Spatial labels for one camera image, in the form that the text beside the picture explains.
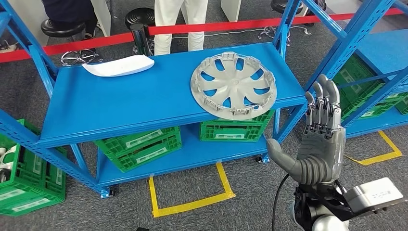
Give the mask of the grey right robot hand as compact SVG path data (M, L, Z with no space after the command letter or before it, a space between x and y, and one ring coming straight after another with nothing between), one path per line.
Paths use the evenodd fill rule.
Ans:
M304 185L337 180L345 146L337 86L321 74L313 83L313 89L315 95L305 93L306 126L297 157L285 153L277 140L267 139L269 157L292 179Z

